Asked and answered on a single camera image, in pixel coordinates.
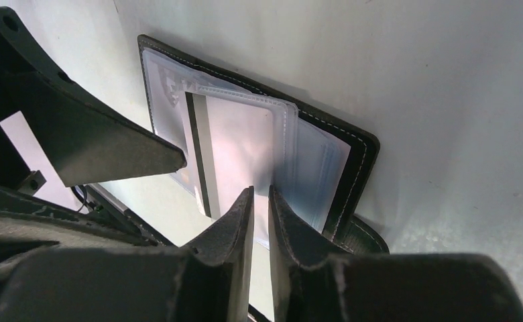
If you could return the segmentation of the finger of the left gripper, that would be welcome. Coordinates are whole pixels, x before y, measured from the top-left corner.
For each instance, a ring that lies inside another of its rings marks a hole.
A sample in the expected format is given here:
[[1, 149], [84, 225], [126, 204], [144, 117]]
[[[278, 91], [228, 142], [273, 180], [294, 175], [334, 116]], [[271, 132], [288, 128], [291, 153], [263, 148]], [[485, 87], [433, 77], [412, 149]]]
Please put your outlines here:
[[176, 172], [183, 151], [84, 90], [0, 7], [0, 122], [20, 112], [67, 186]]

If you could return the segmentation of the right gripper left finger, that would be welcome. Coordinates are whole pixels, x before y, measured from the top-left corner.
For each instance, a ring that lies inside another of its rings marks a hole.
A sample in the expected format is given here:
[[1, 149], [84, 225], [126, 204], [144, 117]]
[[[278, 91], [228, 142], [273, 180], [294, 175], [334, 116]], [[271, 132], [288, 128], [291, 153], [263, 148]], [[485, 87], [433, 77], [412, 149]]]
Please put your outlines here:
[[254, 228], [254, 189], [183, 246], [174, 279], [173, 321], [247, 321]]

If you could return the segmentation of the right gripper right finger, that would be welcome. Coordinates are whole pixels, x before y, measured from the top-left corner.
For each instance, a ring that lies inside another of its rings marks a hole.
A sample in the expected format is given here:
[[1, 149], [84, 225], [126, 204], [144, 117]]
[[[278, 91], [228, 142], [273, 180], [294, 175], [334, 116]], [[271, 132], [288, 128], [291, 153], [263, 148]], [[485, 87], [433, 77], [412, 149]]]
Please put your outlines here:
[[273, 186], [268, 221], [274, 320], [342, 321], [329, 259], [348, 252], [295, 214]]

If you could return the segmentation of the white card with stripe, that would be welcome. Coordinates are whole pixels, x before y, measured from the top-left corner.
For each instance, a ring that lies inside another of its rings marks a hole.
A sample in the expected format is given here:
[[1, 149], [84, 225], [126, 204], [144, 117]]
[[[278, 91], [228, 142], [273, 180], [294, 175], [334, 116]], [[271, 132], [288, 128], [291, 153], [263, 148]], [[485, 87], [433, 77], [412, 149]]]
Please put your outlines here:
[[199, 211], [218, 220], [254, 189], [255, 242], [269, 248], [272, 185], [291, 179], [298, 109], [283, 100], [202, 87], [184, 94], [186, 143]]

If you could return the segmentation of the black leather card holder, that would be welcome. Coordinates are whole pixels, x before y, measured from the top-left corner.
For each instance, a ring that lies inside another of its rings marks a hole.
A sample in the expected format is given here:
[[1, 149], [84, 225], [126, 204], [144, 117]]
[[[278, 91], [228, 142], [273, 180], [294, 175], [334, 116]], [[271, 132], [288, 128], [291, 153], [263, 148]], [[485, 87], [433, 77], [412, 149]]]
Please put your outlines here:
[[137, 38], [155, 134], [184, 152], [173, 174], [199, 211], [219, 219], [254, 188], [254, 240], [269, 242], [276, 189], [311, 228], [348, 252], [386, 253], [355, 215], [380, 151], [368, 131], [146, 35]]

